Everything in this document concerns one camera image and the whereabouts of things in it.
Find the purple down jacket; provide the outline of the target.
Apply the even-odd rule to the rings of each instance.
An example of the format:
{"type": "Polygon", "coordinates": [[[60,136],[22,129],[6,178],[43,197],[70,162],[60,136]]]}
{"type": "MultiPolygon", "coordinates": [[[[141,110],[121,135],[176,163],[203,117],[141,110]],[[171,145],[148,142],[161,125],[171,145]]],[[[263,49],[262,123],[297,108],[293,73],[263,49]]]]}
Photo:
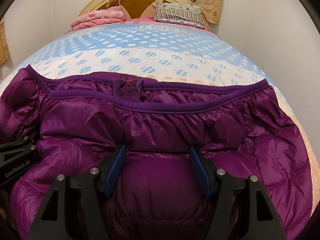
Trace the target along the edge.
{"type": "Polygon", "coordinates": [[[287,239],[295,239],[312,214],[303,137],[266,80],[210,87],[109,72],[52,80],[26,67],[1,95],[1,142],[32,127],[39,128],[42,161],[10,195],[22,239],[59,174],[81,175],[120,145],[128,159],[105,207],[119,239],[204,237],[209,204],[188,161],[191,147],[232,176],[257,176],[287,239]]]}

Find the beige side window curtain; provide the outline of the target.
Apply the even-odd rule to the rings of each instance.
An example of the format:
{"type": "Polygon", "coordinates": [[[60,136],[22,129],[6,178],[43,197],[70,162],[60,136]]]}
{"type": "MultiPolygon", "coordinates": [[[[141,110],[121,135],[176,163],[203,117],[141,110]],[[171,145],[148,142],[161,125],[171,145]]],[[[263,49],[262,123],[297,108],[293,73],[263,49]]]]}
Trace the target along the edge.
{"type": "Polygon", "coordinates": [[[5,36],[4,20],[1,20],[0,25],[0,65],[2,65],[10,57],[10,52],[5,36]]]}

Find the polka dot bed quilt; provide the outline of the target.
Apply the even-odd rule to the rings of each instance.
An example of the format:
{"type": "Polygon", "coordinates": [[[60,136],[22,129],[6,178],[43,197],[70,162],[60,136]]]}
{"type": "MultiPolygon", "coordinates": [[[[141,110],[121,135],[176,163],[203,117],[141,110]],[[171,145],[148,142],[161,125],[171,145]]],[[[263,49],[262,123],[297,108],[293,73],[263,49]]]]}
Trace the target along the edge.
{"type": "Polygon", "coordinates": [[[265,80],[247,57],[211,34],[153,24],[120,24],[67,34],[25,61],[9,83],[26,67],[52,80],[99,72],[210,87],[265,80]]]}

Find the folded pink blanket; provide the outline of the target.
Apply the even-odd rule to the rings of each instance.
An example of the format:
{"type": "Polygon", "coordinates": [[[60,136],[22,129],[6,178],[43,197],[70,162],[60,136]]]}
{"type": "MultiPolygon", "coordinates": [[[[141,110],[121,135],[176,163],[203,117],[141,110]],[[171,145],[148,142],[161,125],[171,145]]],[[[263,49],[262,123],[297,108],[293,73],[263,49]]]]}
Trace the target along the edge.
{"type": "Polygon", "coordinates": [[[71,24],[71,31],[105,24],[121,23],[126,20],[121,6],[95,10],[77,17],[71,24]]]}

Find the pink bed sheet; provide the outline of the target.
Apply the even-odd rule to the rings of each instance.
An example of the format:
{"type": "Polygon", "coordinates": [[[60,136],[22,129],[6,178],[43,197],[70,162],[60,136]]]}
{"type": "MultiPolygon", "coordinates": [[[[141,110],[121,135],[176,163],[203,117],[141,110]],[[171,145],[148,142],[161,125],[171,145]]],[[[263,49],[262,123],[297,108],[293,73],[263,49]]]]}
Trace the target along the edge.
{"type": "Polygon", "coordinates": [[[157,22],[155,21],[153,18],[150,17],[143,17],[143,18],[133,18],[133,19],[129,19],[123,22],[123,24],[155,24],[155,25],[171,25],[171,26],[175,26],[175,27],[182,27],[185,29],[195,29],[195,30],[199,30],[205,33],[209,33],[215,37],[220,38],[218,35],[216,35],[215,33],[212,33],[211,31],[208,31],[206,29],[201,29],[198,27],[193,27],[193,26],[189,26],[189,25],[182,25],[182,24],[177,24],[177,23],[167,23],[167,22],[157,22]]]}

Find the striped grey pillow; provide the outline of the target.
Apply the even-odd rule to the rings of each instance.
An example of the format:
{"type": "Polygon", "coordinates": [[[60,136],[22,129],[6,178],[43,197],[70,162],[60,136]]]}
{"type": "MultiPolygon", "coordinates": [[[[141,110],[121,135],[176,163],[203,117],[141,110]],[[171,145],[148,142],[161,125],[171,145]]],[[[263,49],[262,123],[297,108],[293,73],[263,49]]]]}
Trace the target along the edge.
{"type": "Polygon", "coordinates": [[[154,20],[204,29],[202,9],[196,5],[154,2],[154,20]]]}

